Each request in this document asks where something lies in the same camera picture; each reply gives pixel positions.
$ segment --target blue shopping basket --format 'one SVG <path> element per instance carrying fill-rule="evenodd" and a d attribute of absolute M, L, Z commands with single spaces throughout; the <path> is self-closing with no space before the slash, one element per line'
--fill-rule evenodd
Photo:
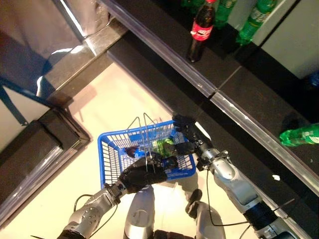
<path fill-rule="evenodd" d="M 137 157 L 131 158 L 126 154 L 126 147 L 143 145 L 143 142 L 145 142 L 144 147 L 149 146 L 152 151 L 154 141 L 169 137 L 173 139 L 175 144 L 187 141 L 182 133 L 175 130 L 172 120 L 148 125 L 147 127 L 101 134 L 98 138 L 101 187 L 104 187 L 105 183 L 115 183 L 121 172 L 138 160 Z M 136 155 L 142 157 L 144 151 L 140 151 Z M 177 156 L 177 162 L 178 168 L 165 171 L 167 180 L 189 177 L 195 173 L 196 167 L 192 155 Z"/>

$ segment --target green plastic bottle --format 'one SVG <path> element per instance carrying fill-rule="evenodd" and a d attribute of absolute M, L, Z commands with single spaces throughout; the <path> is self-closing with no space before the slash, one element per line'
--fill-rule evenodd
<path fill-rule="evenodd" d="M 264 23 L 271 11 L 275 8 L 277 0 L 258 0 L 252 9 L 243 29 L 238 33 L 236 42 L 247 45 L 254 34 Z"/>
<path fill-rule="evenodd" d="M 227 24 L 228 16 L 236 2 L 237 0 L 220 0 L 215 16 L 215 27 L 217 29 L 222 29 Z"/>
<path fill-rule="evenodd" d="M 203 6 L 204 3 L 205 0 L 182 0 L 181 6 L 190 9 L 190 12 L 192 14 L 196 14 L 198 12 L 198 9 Z"/>
<path fill-rule="evenodd" d="M 280 134 L 279 138 L 285 146 L 319 143 L 319 123 L 287 130 Z"/>

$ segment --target floor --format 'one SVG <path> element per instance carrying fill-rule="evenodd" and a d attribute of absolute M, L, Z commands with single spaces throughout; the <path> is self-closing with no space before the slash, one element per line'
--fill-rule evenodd
<path fill-rule="evenodd" d="M 30 239 L 30 235 L 55 239 L 62 232 L 72 214 L 76 198 L 94 194 L 100 189 L 97 138 L 103 132 L 126 129 L 136 116 L 146 112 L 158 121 L 171 119 L 170 113 L 132 77 L 116 64 L 112 64 L 74 97 L 70 111 L 75 119 L 90 133 L 88 147 L 46 188 L 44 188 L 13 221 L 2 231 L 2 239 Z M 208 177 L 211 206 L 221 215 L 223 223 L 244 221 L 225 192 Z M 206 172 L 196 172 L 180 183 L 154 185 L 155 230 L 165 230 L 193 237 L 196 222 L 184 211 L 186 191 L 196 187 L 203 191 L 202 201 L 207 202 Z M 123 237 L 124 222 L 134 195 L 125 195 L 113 218 L 94 239 L 119 239 Z M 78 205 L 85 203 L 81 199 Z M 113 209 L 103 218 L 106 221 Z M 225 227 L 228 239 L 238 239 L 247 225 Z M 243 238 L 256 238 L 249 229 Z"/>

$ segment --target bottle in basket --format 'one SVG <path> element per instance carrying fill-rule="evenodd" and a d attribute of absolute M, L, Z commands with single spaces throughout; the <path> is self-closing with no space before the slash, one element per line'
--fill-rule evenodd
<path fill-rule="evenodd" d="M 204 5 L 198 10 L 191 30 L 192 42 L 187 53 L 190 62 L 200 60 L 205 42 L 210 36 L 215 20 L 215 9 L 213 3 L 216 0 L 205 0 Z"/>

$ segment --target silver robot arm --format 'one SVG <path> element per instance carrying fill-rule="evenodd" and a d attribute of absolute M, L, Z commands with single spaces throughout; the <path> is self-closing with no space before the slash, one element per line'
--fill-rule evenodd
<path fill-rule="evenodd" d="M 206 150 L 201 158 L 210 161 L 209 170 L 216 184 L 224 189 L 235 207 L 245 216 L 262 239 L 299 239 L 300 237 L 263 202 L 251 183 L 229 161 L 228 152 Z"/>
<path fill-rule="evenodd" d="M 112 207 L 120 203 L 125 194 L 136 193 L 146 185 L 160 183 L 167 180 L 164 168 L 153 167 L 155 157 L 140 158 L 127 167 L 118 178 L 118 181 L 93 195 L 85 205 L 76 210 L 70 217 L 58 239 L 88 239 L 99 225 L 101 217 Z"/>
<path fill-rule="evenodd" d="M 173 116 L 176 130 L 182 132 L 195 144 L 197 168 L 209 170 L 214 180 L 228 195 L 235 207 L 245 216 L 247 222 L 261 239 L 299 239 L 300 237 L 270 209 L 254 189 L 253 185 L 230 162 L 228 152 L 219 152 L 209 135 L 192 118 Z"/>
<path fill-rule="evenodd" d="M 88 239 L 98 227 L 102 216 L 120 203 L 120 198 L 127 193 L 121 181 L 94 194 L 82 208 L 70 217 L 68 225 L 58 239 Z"/>

